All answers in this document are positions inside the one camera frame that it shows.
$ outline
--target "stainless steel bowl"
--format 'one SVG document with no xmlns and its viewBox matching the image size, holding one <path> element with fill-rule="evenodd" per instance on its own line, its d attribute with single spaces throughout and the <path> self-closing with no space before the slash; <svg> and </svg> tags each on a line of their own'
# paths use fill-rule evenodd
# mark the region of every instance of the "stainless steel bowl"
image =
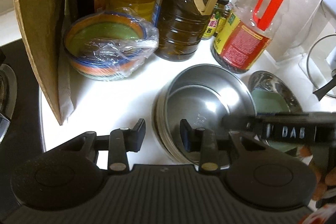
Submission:
<svg viewBox="0 0 336 224">
<path fill-rule="evenodd" d="M 299 101 L 296 99 L 294 94 L 291 92 L 291 90 L 285 85 L 285 83 L 278 77 L 276 77 L 274 74 L 259 70 L 254 72 L 248 82 L 248 88 L 249 91 L 252 93 L 255 90 L 263 90 L 267 91 L 273 94 L 280 95 L 281 98 L 285 101 L 288 112 L 302 112 L 302 108 L 299 104 Z M 270 113 L 276 112 L 276 109 L 274 109 L 274 105 L 268 104 L 270 107 Z"/>
<path fill-rule="evenodd" d="M 285 83 L 274 74 L 259 70 L 249 78 L 249 91 L 252 94 L 258 113 L 302 112 L 299 101 Z M 279 151 L 296 156 L 297 146 L 264 140 Z"/>
<path fill-rule="evenodd" d="M 159 92 L 153 109 L 157 137 L 180 163 L 199 162 L 199 152 L 185 151 L 179 133 L 181 119 L 193 128 L 227 134 L 221 120 L 228 114 L 255 115 L 247 87 L 236 76 L 215 65 L 201 64 L 182 71 Z"/>
</svg>

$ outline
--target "bowl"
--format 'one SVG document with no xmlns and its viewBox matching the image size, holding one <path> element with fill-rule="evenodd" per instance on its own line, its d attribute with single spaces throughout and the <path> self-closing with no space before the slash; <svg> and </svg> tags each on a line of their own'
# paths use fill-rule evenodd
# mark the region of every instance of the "bowl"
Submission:
<svg viewBox="0 0 336 224">
<path fill-rule="evenodd" d="M 112 60 L 88 58 L 81 54 L 88 41 L 101 37 L 119 41 L 145 39 L 147 37 L 145 27 L 140 20 L 130 15 L 102 12 L 80 18 L 70 26 L 64 36 L 64 50 L 70 64 L 80 74 L 94 80 L 123 78 L 121 72 L 131 70 L 138 62 L 137 56 L 141 56 L 142 51 L 132 51 L 127 56 L 118 56 Z"/>
<path fill-rule="evenodd" d="M 197 165 L 200 153 L 184 149 L 179 132 L 181 119 L 187 119 L 192 128 L 228 136 L 222 126 L 222 118 L 228 114 L 255 115 L 250 92 L 222 67 L 201 64 L 182 71 L 162 88 L 154 103 L 153 124 L 162 147 L 177 162 Z M 228 164 L 226 153 L 220 153 L 219 163 Z"/>
<path fill-rule="evenodd" d="M 293 112 L 300 113 L 302 108 L 292 91 L 274 74 L 259 70 L 254 72 L 248 82 L 248 88 L 256 105 L 258 114 Z M 269 146 L 296 156 L 297 145 L 265 141 Z"/>
</svg>

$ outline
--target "red bottle handle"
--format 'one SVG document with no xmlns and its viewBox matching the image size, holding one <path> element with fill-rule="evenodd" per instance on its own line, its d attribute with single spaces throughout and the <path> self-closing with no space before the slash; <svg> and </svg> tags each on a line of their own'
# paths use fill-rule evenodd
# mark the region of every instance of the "red bottle handle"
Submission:
<svg viewBox="0 0 336 224">
<path fill-rule="evenodd" d="M 258 3 L 253 10 L 252 17 L 253 17 L 253 20 L 257 23 L 257 27 L 260 30 L 264 31 L 270 26 L 270 24 L 271 24 L 271 22 L 272 22 L 272 20 L 275 16 L 275 14 L 277 13 L 281 3 L 283 2 L 283 0 L 271 0 L 269 5 L 267 6 L 263 16 L 261 18 L 258 18 L 257 17 L 257 12 L 259 11 L 259 8 L 260 8 L 262 2 L 263 2 L 263 0 L 258 0 Z"/>
</svg>

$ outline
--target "cardboard box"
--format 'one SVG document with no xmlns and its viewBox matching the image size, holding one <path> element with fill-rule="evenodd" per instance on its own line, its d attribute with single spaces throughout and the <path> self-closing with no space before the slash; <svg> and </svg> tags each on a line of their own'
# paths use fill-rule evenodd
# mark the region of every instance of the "cardboard box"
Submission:
<svg viewBox="0 0 336 224">
<path fill-rule="evenodd" d="M 14 0 L 17 21 L 37 81 L 59 124 L 58 52 L 64 0 Z"/>
</svg>

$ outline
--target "hand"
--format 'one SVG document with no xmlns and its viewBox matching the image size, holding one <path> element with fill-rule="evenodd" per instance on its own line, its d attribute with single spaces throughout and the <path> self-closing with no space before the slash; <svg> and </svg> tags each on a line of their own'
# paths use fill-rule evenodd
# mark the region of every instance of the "hand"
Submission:
<svg viewBox="0 0 336 224">
<path fill-rule="evenodd" d="M 300 150 L 300 155 L 302 157 L 309 157 L 312 155 L 312 153 L 309 147 L 304 146 Z M 309 167 L 314 171 L 318 183 L 312 200 L 318 201 L 323 197 L 328 186 L 336 186 L 336 167 L 325 176 L 324 180 L 322 179 L 322 172 L 320 168 L 314 163 L 314 158 L 309 163 Z"/>
</svg>

